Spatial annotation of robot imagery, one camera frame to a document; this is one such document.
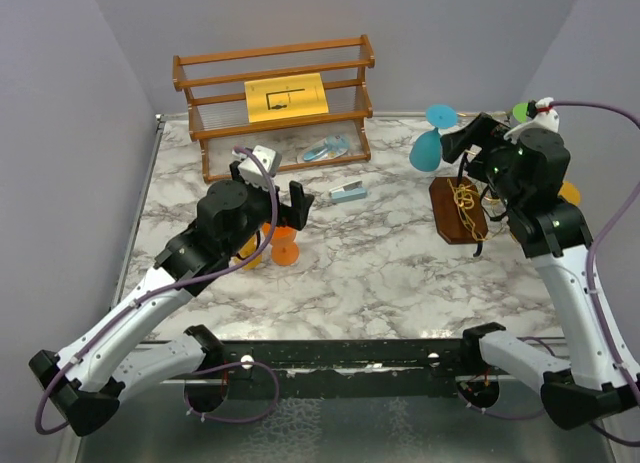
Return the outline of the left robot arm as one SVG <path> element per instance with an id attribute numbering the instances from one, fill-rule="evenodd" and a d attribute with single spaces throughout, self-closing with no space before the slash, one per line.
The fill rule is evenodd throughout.
<path id="1" fill-rule="evenodd" d="M 284 204 L 263 165 L 235 162 L 231 176 L 212 184 L 196 205 L 194 220 L 171 238 L 128 296 L 67 347 L 41 350 L 29 367 L 78 436 L 103 427 L 120 405 L 140 391 L 175 376 L 222 374 L 232 364 L 223 344 L 203 325 L 145 352 L 137 345 L 162 321 L 210 283 L 235 271 L 230 261 L 262 228 L 306 226 L 314 197 L 289 184 Z"/>

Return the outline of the blue wine glass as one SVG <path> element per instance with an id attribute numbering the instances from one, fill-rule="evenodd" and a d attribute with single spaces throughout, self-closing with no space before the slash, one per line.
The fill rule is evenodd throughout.
<path id="1" fill-rule="evenodd" d="M 409 154 L 409 162 L 418 171 L 433 172 L 441 162 L 440 130 L 455 126 L 458 115 L 450 106 L 437 104 L 430 106 L 425 116 L 432 129 L 415 140 Z"/>

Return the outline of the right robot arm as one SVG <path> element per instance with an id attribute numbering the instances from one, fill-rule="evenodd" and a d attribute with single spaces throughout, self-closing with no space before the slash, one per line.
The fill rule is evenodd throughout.
<path id="1" fill-rule="evenodd" d="M 598 241 L 581 210 L 560 195 L 570 153 L 558 120 L 545 108 L 510 129 L 481 113 L 440 142 L 448 163 L 478 147 L 467 173 L 502 202 L 511 233 L 549 293 L 569 351 L 568 359 L 555 358 L 490 323 L 464 331 L 461 366 L 472 374 L 506 371 L 540 396 L 557 426 L 571 430 L 638 406 L 639 364 L 599 283 Z"/>

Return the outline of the orange wine glass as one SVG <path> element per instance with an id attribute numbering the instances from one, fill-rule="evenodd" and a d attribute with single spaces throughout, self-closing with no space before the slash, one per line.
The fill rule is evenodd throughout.
<path id="1" fill-rule="evenodd" d="M 299 258 L 299 247 L 295 242 L 297 231 L 290 227 L 276 227 L 272 236 L 271 259 L 279 266 L 291 266 Z"/>

